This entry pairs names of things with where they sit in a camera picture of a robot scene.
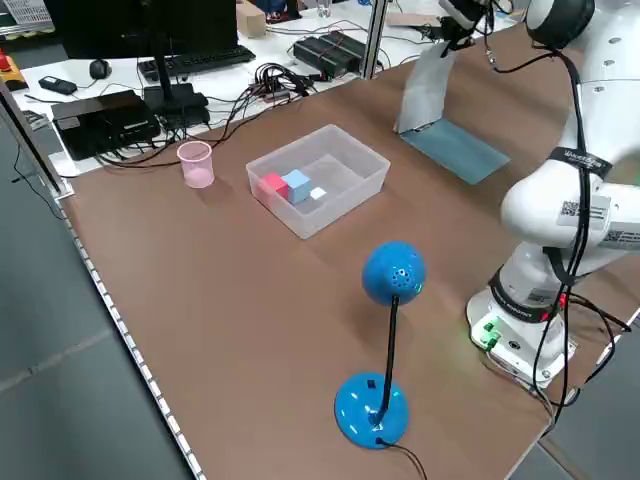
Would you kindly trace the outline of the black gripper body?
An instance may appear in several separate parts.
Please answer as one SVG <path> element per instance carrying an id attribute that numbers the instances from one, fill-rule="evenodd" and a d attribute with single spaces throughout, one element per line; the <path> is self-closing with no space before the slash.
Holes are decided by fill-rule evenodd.
<path id="1" fill-rule="evenodd" d="M 478 19 L 460 24 L 451 16 L 443 16 L 437 26 L 427 27 L 426 37 L 434 42 L 441 41 L 444 53 L 466 49 L 474 45 L 472 35 L 477 24 Z"/>

